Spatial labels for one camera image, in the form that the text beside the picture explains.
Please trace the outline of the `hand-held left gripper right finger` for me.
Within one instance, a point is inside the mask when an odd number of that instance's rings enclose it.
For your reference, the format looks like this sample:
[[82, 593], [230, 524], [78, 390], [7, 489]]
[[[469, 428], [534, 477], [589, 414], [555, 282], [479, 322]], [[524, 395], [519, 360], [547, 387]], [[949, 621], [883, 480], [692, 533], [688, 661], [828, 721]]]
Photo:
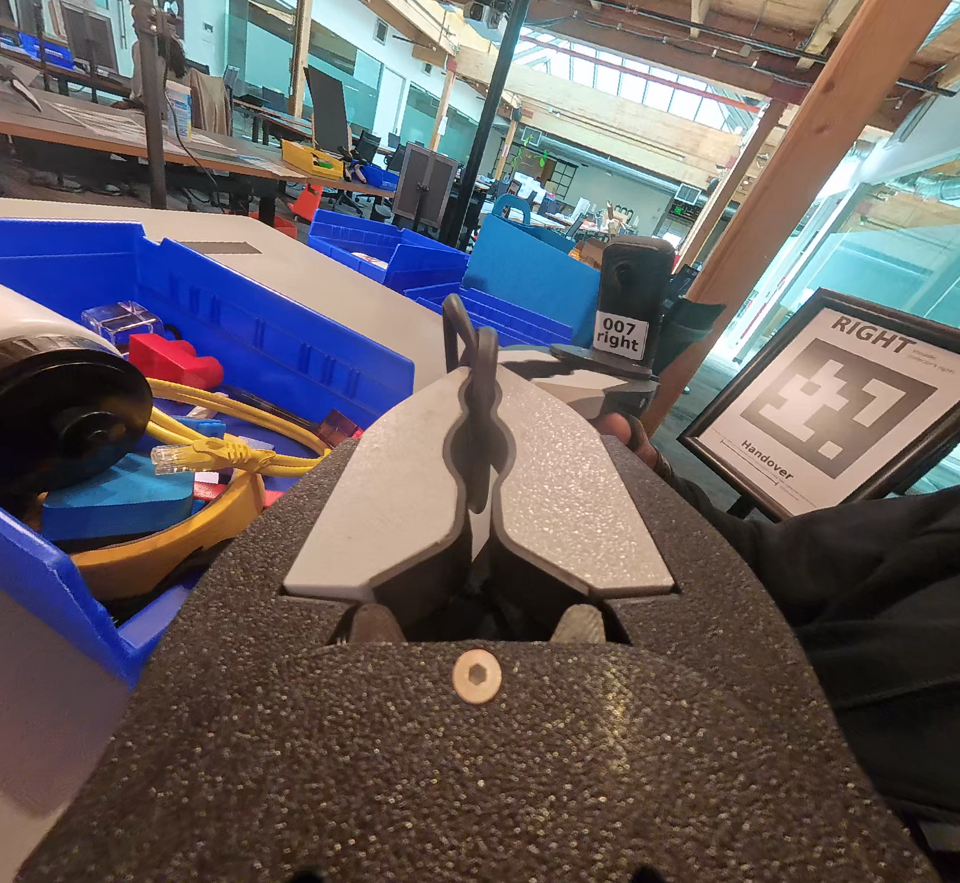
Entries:
[[572, 606], [676, 591], [654, 536], [602, 437], [567, 404], [497, 373], [488, 579], [522, 637], [550, 637]]

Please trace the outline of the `blue plastic bin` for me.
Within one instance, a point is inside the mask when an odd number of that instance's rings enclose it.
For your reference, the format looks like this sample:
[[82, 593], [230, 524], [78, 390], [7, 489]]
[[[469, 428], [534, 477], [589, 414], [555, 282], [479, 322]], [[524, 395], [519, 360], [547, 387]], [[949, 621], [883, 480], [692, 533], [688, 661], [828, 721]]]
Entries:
[[384, 287], [404, 294], [435, 285], [458, 286], [469, 257], [406, 228], [318, 209], [306, 244]]
[[[67, 318], [126, 299], [174, 325], [226, 382], [298, 417], [365, 429], [414, 388], [414, 363], [137, 223], [2, 219], [2, 284]], [[173, 591], [116, 626], [83, 570], [2, 510], [2, 590], [128, 688], [182, 605]]]
[[493, 329], [502, 348], [571, 345], [573, 333], [563, 324], [479, 289], [465, 289], [451, 283], [406, 289], [403, 295], [436, 313], [442, 313], [449, 295], [459, 297], [475, 329]]

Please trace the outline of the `white bottle with black lid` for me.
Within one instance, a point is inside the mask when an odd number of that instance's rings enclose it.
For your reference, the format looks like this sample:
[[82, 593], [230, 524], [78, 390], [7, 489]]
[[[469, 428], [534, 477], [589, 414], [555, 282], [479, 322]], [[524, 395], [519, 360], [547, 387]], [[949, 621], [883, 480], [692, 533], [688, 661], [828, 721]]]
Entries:
[[89, 480], [132, 452], [154, 409], [144, 375], [90, 329], [1, 287], [1, 507]]

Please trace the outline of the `person's right hand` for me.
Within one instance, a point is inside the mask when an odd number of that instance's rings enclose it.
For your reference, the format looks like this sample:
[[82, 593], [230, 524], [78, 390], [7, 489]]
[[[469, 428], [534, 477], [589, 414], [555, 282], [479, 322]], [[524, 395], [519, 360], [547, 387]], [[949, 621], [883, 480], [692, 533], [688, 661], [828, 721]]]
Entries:
[[675, 478], [672, 467], [651, 442], [642, 421], [637, 417], [620, 412], [611, 412], [595, 419], [593, 425], [601, 436], [609, 436], [618, 440], [644, 465], [652, 469], [660, 479], [669, 483]]

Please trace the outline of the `red transparent cube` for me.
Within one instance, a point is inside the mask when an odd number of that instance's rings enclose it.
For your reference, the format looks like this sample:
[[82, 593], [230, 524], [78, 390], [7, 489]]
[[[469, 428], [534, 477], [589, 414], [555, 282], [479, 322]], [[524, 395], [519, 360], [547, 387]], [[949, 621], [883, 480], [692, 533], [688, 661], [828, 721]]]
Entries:
[[338, 409], [331, 409], [323, 420], [313, 424], [313, 432], [329, 449], [349, 440], [360, 439], [364, 434], [361, 427]]

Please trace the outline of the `grey panel on stand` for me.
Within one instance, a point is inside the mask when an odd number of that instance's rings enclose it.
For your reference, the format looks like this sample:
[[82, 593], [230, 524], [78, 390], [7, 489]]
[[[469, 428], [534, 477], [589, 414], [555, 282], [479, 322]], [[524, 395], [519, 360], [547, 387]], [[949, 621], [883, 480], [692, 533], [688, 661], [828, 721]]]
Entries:
[[392, 198], [393, 217], [412, 230], [440, 229], [460, 167], [451, 157], [407, 142]]

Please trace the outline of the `framed marker sign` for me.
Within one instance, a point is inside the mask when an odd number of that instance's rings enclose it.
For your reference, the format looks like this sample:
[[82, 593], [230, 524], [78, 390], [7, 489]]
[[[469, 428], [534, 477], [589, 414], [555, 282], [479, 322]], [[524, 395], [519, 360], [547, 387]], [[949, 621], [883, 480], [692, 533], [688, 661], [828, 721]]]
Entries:
[[678, 442], [784, 521], [904, 493], [958, 436], [958, 328], [817, 289]]

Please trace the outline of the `yellow tape roll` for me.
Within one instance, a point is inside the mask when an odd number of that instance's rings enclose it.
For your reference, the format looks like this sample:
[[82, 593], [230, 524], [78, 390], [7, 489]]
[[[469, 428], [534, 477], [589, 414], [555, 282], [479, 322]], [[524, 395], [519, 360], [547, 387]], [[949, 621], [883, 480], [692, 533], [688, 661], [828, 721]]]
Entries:
[[240, 472], [211, 504], [174, 527], [71, 560], [100, 602], [149, 594], [191, 556], [241, 534], [263, 512], [265, 493], [261, 475]]

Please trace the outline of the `black floor pole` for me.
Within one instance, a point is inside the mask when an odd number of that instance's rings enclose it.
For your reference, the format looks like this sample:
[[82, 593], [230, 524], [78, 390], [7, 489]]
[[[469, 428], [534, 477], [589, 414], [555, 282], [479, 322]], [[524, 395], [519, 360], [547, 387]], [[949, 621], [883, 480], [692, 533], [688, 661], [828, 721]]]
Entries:
[[462, 169], [458, 198], [455, 202], [449, 225], [441, 236], [441, 241], [455, 250], [460, 248], [460, 235], [470, 208], [475, 181], [479, 175], [487, 141], [498, 114], [500, 100], [511, 68], [514, 52], [520, 39], [522, 26], [529, 10], [530, 1], [531, 0], [513, 0], [503, 41], [499, 47], [498, 57], [487, 88], [486, 100], [481, 118], [478, 122], [471, 152], [465, 167]]

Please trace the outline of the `red block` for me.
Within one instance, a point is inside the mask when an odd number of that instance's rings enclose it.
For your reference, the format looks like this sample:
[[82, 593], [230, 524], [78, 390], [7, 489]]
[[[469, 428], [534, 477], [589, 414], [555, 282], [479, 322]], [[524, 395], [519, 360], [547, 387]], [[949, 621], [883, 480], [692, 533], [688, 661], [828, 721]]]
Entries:
[[198, 356], [185, 340], [167, 339], [160, 334], [132, 335], [128, 361], [146, 378], [198, 390], [214, 390], [224, 382], [222, 363], [214, 357]]

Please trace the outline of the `light blue foam piece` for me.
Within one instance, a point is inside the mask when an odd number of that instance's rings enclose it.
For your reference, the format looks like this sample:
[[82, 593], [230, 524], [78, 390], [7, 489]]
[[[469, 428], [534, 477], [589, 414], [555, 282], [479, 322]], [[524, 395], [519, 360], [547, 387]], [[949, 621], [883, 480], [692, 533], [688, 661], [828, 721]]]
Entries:
[[54, 543], [136, 538], [185, 522], [200, 505], [195, 477], [157, 475], [150, 456], [131, 453], [89, 480], [51, 491], [40, 533]]

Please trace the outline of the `yellow bin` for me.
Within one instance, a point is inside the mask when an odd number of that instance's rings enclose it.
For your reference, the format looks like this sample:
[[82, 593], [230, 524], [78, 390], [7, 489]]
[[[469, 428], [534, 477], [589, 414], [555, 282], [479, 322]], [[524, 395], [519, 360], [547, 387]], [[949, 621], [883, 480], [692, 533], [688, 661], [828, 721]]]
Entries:
[[338, 155], [290, 140], [281, 141], [281, 155], [286, 165], [316, 181], [337, 182], [344, 179], [345, 163]]

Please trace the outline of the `clear acrylic cube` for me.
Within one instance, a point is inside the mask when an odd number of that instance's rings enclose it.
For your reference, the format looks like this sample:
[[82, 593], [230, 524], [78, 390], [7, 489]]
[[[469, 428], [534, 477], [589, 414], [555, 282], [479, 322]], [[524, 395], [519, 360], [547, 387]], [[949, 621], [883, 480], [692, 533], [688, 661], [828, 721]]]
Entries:
[[83, 310], [80, 323], [113, 345], [121, 355], [129, 354], [135, 336], [164, 336], [166, 327], [159, 316], [136, 301], [121, 301]]

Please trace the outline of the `black light stand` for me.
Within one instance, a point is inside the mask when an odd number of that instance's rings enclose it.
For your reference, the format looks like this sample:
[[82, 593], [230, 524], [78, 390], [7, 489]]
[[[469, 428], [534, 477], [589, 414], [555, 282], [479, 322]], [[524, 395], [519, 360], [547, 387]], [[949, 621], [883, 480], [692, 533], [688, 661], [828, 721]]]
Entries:
[[155, 0], [130, 0], [131, 16], [139, 46], [140, 81], [150, 176], [150, 207], [167, 208], [165, 156], [162, 123], [162, 73], [158, 67], [158, 38], [164, 18]]

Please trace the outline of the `wooden post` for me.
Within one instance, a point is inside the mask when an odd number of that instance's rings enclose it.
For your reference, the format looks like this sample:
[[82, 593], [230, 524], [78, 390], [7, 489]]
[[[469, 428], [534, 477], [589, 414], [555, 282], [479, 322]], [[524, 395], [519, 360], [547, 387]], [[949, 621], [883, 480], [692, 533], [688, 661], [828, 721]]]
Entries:
[[865, 0], [687, 295], [724, 304], [659, 378], [652, 435], [952, 0]]

